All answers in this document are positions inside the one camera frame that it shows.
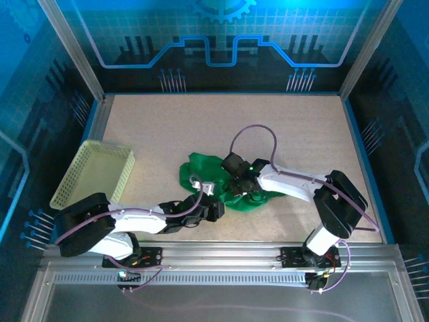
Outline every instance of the green cloth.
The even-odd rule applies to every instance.
[[[221,168],[223,160],[217,156],[205,156],[204,154],[192,153],[189,162],[180,167],[180,185],[186,190],[195,193],[189,181],[191,174],[197,174],[202,181],[210,181],[216,184],[214,197],[221,200],[225,205],[236,211],[250,211],[266,204],[271,198],[284,196],[282,193],[264,192],[254,193],[253,199],[249,195],[235,197],[228,189],[231,176]]]

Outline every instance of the cable connector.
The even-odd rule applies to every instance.
[[[215,193],[215,186],[216,186],[216,184],[214,182],[209,182],[209,181],[203,182],[202,183],[202,191],[208,196],[213,196]],[[200,190],[200,183],[198,181],[194,181],[192,183],[192,188],[199,191]]]

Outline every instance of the gear graphic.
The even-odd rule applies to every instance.
[[[39,21],[37,0],[3,0],[14,22],[25,32],[30,32]]]
[[[194,13],[199,13],[201,19],[208,18],[210,22],[233,22],[233,18],[241,19],[243,13],[249,13],[255,0],[188,0]]]

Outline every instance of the speckled work surface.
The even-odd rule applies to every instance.
[[[192,152],[224,158],[234,135],[253,123],[278,137],[275,163],[312,173],[342,170],[367,200],[363,175],[339,97],[288,95],[117,95],[103,140],[131,146],[136,163],[121,203],[152,206],[189,195],[179,167]],[[263,129],[245,132],[235,152],[246,160],[269,159],[273,140]],[[373,217],[372,209],[368,213]],[[249,213],[227,210],[216,223],[202,222],[170,235],[141,239],[302,242],[320,223],[314,205],[274,198]],[[369,227],[364,219],[361,226]],[[380,242],[377,233],[355,231],[354,242]]]

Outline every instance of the yellow plastic basket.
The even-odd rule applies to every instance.
[[[128,147],[84,141],[50,201],[51,208],[64,209],[93,193],[105,193],[118,203],[134,163]]]

